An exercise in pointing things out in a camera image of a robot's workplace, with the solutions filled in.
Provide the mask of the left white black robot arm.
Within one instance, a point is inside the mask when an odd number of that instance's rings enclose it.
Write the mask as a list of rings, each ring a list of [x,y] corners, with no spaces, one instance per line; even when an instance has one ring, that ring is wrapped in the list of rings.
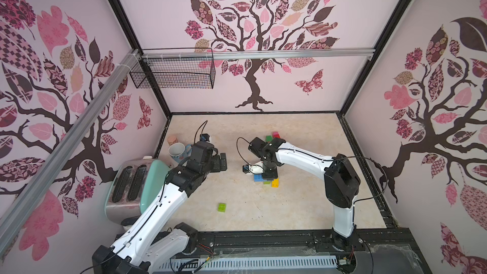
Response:
[[[94,273],[154,273],[179,253],[197,246],[198,231],[180,223],[171,232],[164,226],[206,180],[209,173],[228,169],[227,156],[209,142],[192,145],[189,157],[165,175],[161,190],[146,211],[110,247],[100,246],[92,256]]]

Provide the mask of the yellow square brick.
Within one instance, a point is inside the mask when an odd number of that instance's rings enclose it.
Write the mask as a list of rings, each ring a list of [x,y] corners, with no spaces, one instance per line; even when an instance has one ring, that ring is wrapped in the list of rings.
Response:
[[[271,187],[272,188],[278,188],[279,187],[279,179],[274,179],[272,182],[271,182]]]

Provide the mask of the light blue long brick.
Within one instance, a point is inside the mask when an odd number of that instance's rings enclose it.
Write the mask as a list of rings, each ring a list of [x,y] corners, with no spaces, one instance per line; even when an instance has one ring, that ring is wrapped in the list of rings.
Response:
[[[254,175],[254,182],[263,182],[264,179],[261,175]]]

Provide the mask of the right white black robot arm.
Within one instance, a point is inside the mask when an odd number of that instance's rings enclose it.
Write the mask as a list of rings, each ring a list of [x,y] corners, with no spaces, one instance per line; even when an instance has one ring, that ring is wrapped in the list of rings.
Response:
[[[326,197],[334,206],[332,230],[342,238],[351,237],[356,227],[355,202],[361,180],[348,157],[340,153],[335,157],[323,156],[298,148],[281,138],[274,138],[270,142],[255,138],[249,144],[249,151],[260,161],[244,165],[244,173],[260,175],[264,180],[274,180],[277,178],[278,167],[290,165],[322,180]]]

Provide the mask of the lime square brick front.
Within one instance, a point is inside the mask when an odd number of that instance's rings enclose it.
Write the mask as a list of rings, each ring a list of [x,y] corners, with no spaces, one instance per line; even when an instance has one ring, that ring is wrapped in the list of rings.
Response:
[[[218,204],[218,212],[225,213],[227,209],[227,205],[225,203]]]

